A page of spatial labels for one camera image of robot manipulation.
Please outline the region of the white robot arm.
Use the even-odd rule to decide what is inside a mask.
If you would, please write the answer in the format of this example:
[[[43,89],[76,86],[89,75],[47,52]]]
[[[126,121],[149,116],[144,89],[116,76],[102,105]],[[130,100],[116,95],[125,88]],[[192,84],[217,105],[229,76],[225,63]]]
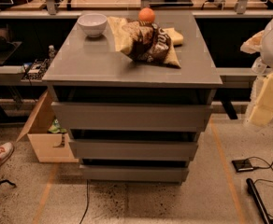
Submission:
[[[260,53],[251,67],[257,79],[253,82],[245,121],[247,127],[258,129],[273,120],[273,19],[263,31],[244,42],[240,50]]]

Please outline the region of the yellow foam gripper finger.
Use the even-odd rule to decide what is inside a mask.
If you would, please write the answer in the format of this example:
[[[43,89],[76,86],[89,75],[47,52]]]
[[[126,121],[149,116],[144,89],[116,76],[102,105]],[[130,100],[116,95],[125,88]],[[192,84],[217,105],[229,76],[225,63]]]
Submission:
[[[273,72],[253,82],[251,101],[247,107],[247,124],[266,126],[273,120]]]

